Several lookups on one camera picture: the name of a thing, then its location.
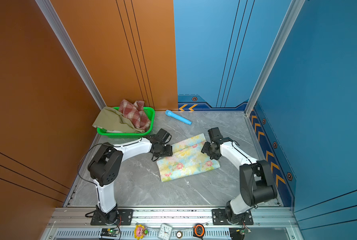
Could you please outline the floral pastel skirt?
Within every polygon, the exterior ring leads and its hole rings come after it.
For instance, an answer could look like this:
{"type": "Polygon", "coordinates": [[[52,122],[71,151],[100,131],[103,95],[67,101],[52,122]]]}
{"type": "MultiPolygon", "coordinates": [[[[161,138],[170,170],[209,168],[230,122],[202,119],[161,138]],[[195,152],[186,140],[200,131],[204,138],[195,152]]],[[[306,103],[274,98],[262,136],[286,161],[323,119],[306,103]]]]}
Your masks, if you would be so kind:
{"type": "Polygon", "coordinates": [[[199,134],[173,144],[172,156],[156,161],[161,181],[169,182],[220,168],[217,160],[201,152],[205,143],[204,134],[199,134]]]}

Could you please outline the red plaid skirt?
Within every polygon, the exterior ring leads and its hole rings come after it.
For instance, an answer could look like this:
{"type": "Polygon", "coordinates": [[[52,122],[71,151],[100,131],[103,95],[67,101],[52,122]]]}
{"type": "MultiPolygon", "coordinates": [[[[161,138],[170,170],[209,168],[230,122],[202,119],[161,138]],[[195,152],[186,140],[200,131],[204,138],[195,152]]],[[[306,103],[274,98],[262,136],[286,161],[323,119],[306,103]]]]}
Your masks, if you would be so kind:
{"type": "Polygon", "coordinates": [[[137,131],[144,133],[149,130],[151,120],[144,112],[144,101],[138,100],[131,103],[123,99],[120,103],[119,111],[125,118],[131,121],[137,131]]]}

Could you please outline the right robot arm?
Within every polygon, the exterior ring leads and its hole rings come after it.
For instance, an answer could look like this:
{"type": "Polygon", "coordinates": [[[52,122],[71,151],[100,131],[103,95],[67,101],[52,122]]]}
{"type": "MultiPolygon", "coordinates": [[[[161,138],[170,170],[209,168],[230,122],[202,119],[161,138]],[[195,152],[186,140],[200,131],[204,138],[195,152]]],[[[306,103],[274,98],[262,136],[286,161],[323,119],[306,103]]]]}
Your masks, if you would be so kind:
{"type": "Polygon", "coordinates": [[[239,170],[240,194],[225,206],[226,219],[233,225],[243,221],[248,212],[277,198],[269,163],[245,153],[231,138],[221,135],[219,128],[208,130],[210,142],[205,142],[201,152],[212,160],[227,158],[239,170]]]}

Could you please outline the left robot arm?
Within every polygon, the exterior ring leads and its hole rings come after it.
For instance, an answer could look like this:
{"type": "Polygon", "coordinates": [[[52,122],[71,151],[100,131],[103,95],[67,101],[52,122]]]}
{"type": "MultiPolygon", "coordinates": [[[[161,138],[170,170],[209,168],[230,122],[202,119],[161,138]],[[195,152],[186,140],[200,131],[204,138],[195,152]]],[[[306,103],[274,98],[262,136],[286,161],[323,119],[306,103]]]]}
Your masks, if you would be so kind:
{"type": "Polygon", "coordinates": [[[155,162],[162,157],[173,155],[169,145],[171,134],[160,129],[157,134],[142,137],[139,140],[122,145],[104,143],[100,146],[87,170],[96,187],[97,205],[93,212],[98,219],[107,225],[119,223],[120,213],[114,196],[114,181],[118,177],[121,163],[141,154],[152,154],[155,162]]]}

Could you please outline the blue toy microphone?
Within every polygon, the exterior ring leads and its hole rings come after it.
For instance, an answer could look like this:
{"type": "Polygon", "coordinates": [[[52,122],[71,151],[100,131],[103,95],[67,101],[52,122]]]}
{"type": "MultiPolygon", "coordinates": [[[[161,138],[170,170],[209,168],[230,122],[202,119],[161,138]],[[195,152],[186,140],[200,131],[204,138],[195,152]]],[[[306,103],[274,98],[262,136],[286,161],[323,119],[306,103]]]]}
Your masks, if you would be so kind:
{"type": "Polygon", "coordinates": [[[180,122],[183,122],[183,123],[185,123],[185,124],[187,124],[187,125],[191,125],[191,124],[192,124],[192,122],[191,122],[190,120],[188,120],[188,119],[186,119],[186,118],[184,118],[184,117],[182,117],[182,116],[179,116],[179,115],[175,114],[174,112],[172,112],[172,111],[170,111],[170,110],[166,110],[166,111],[165,111],[165,114],[166,114],[168,117],[174,118],[174,119],[176,119],[176,120],[178,120],[178,121],[180,121],[180,122]]]}

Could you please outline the green plastic basket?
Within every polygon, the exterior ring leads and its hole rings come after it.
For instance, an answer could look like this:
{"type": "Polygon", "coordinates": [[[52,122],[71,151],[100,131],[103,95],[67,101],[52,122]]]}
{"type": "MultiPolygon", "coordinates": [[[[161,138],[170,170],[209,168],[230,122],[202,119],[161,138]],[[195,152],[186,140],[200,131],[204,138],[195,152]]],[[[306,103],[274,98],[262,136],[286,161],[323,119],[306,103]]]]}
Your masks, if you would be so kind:
{"type": "Polygon", "coordinates": [[[100,135],[117,139],[137,139],[151,133],[155,118],[155,110],[153,108],[143,108],[142,117],[146,117],[150,121],[146,130],[137,129],[132,121],[126,118],[118,109],[119,107],[105,107],[98,114],[92,126],[96,128],[100,135]]]}

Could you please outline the olive green skirt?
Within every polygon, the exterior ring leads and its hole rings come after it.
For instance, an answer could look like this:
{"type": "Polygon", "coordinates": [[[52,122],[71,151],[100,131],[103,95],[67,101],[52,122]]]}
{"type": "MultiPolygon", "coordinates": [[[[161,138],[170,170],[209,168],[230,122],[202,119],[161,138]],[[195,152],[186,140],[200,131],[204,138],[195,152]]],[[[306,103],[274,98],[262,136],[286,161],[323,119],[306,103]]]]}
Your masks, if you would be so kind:
{"type": "Polygon", "coordinates": [[[100,111],[92,126],[109,133],[142,133],[137,131],[120,111],[110,107],[104,107],[100,111]]]}

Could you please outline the orange black tape measure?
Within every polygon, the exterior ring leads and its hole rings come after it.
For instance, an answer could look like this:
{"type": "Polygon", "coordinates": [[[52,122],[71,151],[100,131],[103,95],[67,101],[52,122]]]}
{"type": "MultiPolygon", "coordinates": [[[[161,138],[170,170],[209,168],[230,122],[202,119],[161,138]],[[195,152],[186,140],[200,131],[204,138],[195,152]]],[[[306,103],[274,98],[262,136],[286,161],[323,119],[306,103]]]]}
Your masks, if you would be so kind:
{"type": "Polygon", "coordinates": [[[193,227],[193,236],[198,239],[203,239],[205,235],[205,228],[202,224],[196,224],[193,227]]]}

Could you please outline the yellow pink flower toy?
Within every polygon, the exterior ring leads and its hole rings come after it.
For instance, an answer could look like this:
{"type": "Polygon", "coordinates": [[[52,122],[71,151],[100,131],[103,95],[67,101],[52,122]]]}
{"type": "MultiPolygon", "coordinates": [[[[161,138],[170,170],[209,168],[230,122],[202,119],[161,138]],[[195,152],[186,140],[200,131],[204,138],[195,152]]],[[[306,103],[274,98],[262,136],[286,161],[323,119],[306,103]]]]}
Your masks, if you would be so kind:
{"type": "Polygon", "coordinates": [[[136,225],[134,230],[134,238],[142,240],[148,234],[148,229],[143,225],[136,225]]]}

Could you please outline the small round brass object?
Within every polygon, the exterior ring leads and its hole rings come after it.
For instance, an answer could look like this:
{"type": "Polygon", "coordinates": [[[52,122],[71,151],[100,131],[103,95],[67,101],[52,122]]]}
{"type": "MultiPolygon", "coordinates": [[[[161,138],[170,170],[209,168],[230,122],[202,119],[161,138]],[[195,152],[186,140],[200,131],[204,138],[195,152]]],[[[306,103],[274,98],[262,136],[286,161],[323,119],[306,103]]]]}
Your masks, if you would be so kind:
{"type": "Polygon", "coordinates": [[[183,237],[182,231],[177,231],[177,232],[176,232],[176,237],[177,237],[178,239],[181,239],[181,238],[183,237]]]}

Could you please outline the right circuit board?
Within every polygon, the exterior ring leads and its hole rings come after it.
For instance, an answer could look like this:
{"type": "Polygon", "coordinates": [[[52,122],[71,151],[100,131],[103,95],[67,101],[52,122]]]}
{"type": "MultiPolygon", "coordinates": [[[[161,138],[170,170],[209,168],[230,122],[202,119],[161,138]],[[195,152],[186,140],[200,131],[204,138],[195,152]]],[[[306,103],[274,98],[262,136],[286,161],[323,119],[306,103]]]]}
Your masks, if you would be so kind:
{"type": "Polygon", "coordinates": [[[229,228],[229,236],[231,240],[244,240],[247,234],[250,234],[249,228],[229,228]]]}

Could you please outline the green circuit board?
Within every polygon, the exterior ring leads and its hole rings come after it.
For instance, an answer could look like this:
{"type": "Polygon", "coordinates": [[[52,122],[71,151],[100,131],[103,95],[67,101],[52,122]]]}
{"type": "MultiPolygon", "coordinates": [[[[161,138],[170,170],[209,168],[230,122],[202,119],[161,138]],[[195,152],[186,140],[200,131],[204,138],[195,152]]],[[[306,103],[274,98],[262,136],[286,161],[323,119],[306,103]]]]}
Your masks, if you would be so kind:
{"type": "Polygon", "coordinates": [[[115,228],[103,228],[100,232],[101,240],[120,240],[121,231],[115,228]]]}

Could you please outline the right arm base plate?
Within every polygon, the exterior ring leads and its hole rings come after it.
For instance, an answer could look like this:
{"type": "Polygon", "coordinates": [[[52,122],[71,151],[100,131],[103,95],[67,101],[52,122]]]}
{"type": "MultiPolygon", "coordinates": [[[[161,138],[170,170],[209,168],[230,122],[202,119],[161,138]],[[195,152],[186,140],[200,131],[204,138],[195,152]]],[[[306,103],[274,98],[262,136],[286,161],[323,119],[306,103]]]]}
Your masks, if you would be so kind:
{"type": "Polygon", "coordinates": [[[232,210],[229,209],[212,209],[212,221],[216,226],[221,225],[246,225],[252,226],[254,224],[251,211],[241,214],[234,214],[232,210]]]}

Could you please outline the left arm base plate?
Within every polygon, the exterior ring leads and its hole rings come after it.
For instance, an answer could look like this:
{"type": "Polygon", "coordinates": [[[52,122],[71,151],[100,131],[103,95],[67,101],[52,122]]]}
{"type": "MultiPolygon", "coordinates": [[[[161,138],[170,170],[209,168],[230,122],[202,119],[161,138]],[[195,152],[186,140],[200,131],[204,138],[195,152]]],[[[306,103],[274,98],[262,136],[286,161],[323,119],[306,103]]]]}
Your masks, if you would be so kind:
{"type": "Polygon", "coordinates": [[[130,226],[132,218],[133,209],[113,209],[109,213],[96,209],[90,224],[92,226],[130,226]]]}

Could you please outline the aluminium front rail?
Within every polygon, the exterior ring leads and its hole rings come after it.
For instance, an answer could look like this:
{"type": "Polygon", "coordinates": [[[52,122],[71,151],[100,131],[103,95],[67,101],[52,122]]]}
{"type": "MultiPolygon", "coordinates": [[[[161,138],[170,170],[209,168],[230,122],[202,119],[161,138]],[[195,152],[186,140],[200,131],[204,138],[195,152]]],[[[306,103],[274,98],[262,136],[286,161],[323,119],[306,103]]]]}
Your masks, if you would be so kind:
{"type": "Polygon", "coordinates": [[[94,208],[57,208],[41,236],[42,240],[100,240],[103,228],[121,231],[121,240],[133,240],[136,225],[148,229],[145,240],[159,240],[161,224],[173,227],[170,240],[196,240],[193,227],[202,224],[205,228],[203,240],[231,240],[229,228],[249,228],[245,240],[302,240],[303,236],[290,208],[263,207],[252,209],[254,224],[216,226],[212,221],[212,209],[222,207],[123,207],[133,209],[130,226],[92,226],[94,208]],[[178,239],[176,232],[182,231],[178,239]]]}

